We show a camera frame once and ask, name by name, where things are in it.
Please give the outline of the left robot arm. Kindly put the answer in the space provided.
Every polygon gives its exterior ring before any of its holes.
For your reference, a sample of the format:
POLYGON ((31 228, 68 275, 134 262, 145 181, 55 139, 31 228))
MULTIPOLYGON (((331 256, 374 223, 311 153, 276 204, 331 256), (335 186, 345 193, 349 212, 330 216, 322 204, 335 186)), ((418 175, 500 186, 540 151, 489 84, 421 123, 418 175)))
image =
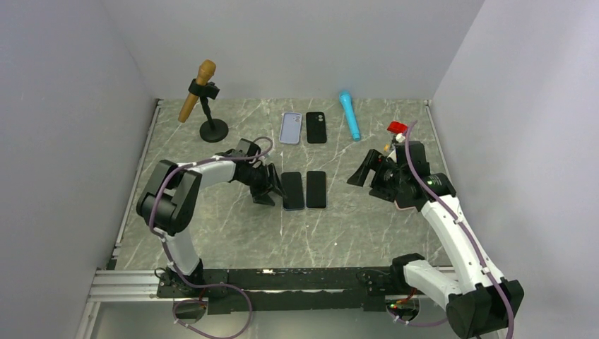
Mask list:
POLYGON ((161 160, 155 166, 136 204, 136 213, 159 237, 168 268, 179 273, 175 287, 187 297, 203 287, 203 263, 196 253, 188 226, 201 190, 220 183, 240 182, 249 187, 252 201, 274 206, 270 194, 287 196, 273 164, 264 164, 256 141, 239 140, 235 148, 198 162, 177 164, 161 160))

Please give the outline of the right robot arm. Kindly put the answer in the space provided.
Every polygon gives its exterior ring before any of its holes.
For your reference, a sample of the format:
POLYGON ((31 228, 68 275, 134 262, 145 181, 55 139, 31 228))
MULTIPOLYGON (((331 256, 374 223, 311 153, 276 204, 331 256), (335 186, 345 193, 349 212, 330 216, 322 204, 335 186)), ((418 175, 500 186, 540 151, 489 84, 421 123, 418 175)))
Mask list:
POLYGON ((369 195, 397 208, 415 209, 430 224, 449 257, 456 279, 414 253, 392 260, 388 281, 398 293, 416 289, 436 302, 459 338, 506 330, 512 338, 523 300, 519 281, 507 280, 486 254, 465 218, 450 179, 433 173, 419 141, 395 143, 394 155, 368 151, 348 184, 363 186, 374 174, 369 195))

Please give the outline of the purple phone case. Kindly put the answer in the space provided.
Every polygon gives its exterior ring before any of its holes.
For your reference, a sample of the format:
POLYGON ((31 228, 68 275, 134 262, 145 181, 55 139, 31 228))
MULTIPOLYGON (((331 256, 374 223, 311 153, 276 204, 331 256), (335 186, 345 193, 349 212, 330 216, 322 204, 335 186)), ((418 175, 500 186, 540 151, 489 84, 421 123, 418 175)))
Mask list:
POLYGON ((297 145, 301 139, 302 114, 284 112, 280 127, 279 141, 282 144, 297 145))

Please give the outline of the black phone case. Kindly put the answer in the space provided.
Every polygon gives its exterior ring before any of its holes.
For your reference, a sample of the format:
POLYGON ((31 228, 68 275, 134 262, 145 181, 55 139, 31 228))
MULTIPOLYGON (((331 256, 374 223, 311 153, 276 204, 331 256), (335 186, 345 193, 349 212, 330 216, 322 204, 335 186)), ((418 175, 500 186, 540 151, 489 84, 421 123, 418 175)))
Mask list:
POLYGON ((306 113, 307 142, 322 144, 327 142, 326 118, 323 112, 306 113))

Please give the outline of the black phone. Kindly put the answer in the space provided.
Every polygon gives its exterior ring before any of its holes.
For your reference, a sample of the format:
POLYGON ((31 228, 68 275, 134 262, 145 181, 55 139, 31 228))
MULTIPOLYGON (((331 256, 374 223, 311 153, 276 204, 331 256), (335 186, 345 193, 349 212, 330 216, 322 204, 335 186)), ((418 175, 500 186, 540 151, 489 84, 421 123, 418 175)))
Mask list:
POLYGON ((307 172, 306 207, 324 209, 327 206, 326 173, 307 172))

